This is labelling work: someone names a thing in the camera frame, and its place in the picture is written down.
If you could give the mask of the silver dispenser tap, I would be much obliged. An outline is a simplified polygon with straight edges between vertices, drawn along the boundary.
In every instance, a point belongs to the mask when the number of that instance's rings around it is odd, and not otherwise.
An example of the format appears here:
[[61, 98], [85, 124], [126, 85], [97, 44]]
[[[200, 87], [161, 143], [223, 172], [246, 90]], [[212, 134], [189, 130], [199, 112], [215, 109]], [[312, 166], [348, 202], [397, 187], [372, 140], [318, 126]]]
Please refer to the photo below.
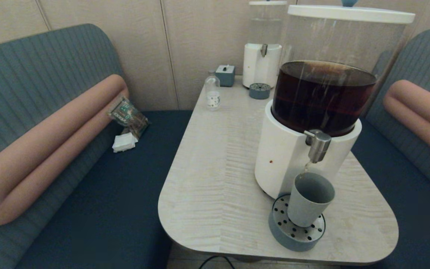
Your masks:
[[332, 137], [318, 129], [305, 130], [305, 143], [310, 146], [308, 157], [311, 163], [321, 162], [331, 143]]

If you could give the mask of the grey plastic cup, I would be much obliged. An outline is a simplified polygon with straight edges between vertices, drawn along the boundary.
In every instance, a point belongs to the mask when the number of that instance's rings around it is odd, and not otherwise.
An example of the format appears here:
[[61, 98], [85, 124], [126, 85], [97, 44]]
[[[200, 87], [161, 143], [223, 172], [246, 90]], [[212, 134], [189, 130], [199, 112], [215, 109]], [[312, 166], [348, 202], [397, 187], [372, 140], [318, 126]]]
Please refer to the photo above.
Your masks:
[[307, 228], [335, 197], [333, 184], [325, 177], [312, 172], [297, 175], [291, 189], [288, 217], [295, 225]]

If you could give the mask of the clear plastic bottle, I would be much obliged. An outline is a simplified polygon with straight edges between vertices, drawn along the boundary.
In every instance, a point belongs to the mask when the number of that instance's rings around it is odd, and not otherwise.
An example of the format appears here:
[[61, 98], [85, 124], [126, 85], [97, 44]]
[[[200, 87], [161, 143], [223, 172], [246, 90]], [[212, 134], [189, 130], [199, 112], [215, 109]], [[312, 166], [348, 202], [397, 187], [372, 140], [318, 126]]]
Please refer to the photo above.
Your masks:
[[216, 76], [216, 70], [210, 70], [203, 87], [206, 95], [206, 107], [209, 111], [216, 111], [220, 108], [220, 87], [220, 80]]

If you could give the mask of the blue-grey tissue box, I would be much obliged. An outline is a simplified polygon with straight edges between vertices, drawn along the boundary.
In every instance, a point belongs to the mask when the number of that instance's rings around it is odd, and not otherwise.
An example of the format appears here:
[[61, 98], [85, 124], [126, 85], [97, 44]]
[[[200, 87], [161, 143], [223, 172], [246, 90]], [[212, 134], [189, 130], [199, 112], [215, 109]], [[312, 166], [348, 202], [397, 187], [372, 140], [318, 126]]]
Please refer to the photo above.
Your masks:
[[221, 87], [232, 87], [234, 85], [236, 67], [232, 65], [220, 65], [216, 69], [216, 77]]

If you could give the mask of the small blue-grey drip tray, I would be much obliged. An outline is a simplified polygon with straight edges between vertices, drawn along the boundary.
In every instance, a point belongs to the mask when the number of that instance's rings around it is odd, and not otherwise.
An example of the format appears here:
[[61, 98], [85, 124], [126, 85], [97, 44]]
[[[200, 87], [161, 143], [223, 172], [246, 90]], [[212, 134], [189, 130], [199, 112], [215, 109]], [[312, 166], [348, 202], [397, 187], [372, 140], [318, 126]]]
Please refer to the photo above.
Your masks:
[[253, 83], [249, 86], [249, 97], [253, 99], [268, 99], [271, 87], [265, 83]]

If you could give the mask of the large white tea dispenser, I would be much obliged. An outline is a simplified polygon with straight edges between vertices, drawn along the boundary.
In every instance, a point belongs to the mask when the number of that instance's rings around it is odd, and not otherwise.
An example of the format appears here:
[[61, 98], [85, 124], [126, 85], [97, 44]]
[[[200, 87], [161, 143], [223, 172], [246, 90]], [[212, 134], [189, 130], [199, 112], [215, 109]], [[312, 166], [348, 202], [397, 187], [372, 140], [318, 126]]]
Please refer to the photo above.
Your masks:
[[[290, 5], [273, 99], [264, 112], [255, 178], [272, 198], [305, 172], [333, 180], [362, 131], [360, 115], [416, 14], [397, 10]], [[332, 137], [310, 162], [305, 130]]]

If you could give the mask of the small white water dispenser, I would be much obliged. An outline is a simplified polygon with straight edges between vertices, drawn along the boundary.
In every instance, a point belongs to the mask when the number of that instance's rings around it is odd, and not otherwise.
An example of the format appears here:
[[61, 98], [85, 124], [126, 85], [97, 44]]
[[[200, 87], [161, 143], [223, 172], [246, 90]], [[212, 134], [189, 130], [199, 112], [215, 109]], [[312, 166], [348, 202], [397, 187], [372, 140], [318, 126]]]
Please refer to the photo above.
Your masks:
[[244, 45], [243, 85], [277, 83], [282, 51], [282, 28], [288, 3], [286, 1], [250, 1], [247, 43]]

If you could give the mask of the transparent snack packet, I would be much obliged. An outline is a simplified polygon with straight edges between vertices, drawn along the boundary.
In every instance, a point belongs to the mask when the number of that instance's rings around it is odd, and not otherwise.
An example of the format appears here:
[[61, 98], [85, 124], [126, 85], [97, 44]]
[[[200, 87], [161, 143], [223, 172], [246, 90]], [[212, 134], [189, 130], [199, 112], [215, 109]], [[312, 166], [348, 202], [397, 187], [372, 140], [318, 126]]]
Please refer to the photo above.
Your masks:
[[127, 128], [136, 139], [140, 139], [150, 125], [148, 118], [122, 94], [110, 105], [107, 115]]

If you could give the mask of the white folded napkin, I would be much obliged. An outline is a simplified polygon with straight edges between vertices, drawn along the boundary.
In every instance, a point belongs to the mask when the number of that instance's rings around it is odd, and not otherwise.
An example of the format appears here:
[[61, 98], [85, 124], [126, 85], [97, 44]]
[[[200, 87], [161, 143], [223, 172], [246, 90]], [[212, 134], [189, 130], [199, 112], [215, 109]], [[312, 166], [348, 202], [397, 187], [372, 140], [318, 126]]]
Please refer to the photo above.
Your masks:
[[112, 149], [113, 152], [123, 152], [135, 148], [136, 143], [138, 143], [138, 138], [132, 133], [123, 133], [119, 136], [115, 136]]

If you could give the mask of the large blue-grey drip tray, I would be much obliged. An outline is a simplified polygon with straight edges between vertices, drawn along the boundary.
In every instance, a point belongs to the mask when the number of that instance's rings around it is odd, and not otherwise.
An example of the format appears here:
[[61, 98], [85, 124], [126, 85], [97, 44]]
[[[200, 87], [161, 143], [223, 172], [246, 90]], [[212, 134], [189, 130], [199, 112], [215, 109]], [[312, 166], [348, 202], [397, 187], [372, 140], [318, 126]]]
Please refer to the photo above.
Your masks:
[[290, 194], [283, 194], [275, 199], [268, 215], [269, 229], [283, 247], [296, 252], [309, 251], [325, 234], [324, 215], [319, 215], [307, 228], [297, 226], [288, 217], [289, 200]]

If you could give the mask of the pink bolster cushion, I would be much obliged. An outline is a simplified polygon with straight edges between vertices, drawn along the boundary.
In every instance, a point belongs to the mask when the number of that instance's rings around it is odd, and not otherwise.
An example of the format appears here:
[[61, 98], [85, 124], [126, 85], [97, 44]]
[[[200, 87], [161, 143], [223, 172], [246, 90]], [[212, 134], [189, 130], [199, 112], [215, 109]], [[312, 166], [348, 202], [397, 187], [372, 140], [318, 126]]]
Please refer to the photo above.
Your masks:
[[110, 123], [106, 111], [128, 97], [112, 74], [68, 102], [0, 152], [0, 225], [25, 213]]
[[384, 109], [430, 147], [430, 92], [407, 80], [393, 83]]

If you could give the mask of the teal upholstered bench sofa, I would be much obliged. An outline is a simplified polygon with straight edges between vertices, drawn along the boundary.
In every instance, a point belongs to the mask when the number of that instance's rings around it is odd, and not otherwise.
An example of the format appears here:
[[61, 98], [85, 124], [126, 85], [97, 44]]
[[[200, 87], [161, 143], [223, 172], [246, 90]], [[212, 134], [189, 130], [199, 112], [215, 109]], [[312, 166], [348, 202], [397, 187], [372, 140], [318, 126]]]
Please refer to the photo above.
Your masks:
[[407, 80], [430, 92], [430, 30], [399, 53], [367, 115], [352, 152], [393, 210], [399, 240], [368, 266], [342, 269], [430, 269], [430, 147], [382, 104], [389, 87]]
[[[0, 44], [0, 152], [112, 74], [124, 79], [92, 24]], [[25, 213], [0, 225], [0, 269], [166, 269], [172, 240], [157, 205], [191, 114], [144, 112], [149, 127], [120, 153], [112, 145], [123, 127], [110, 118]]]

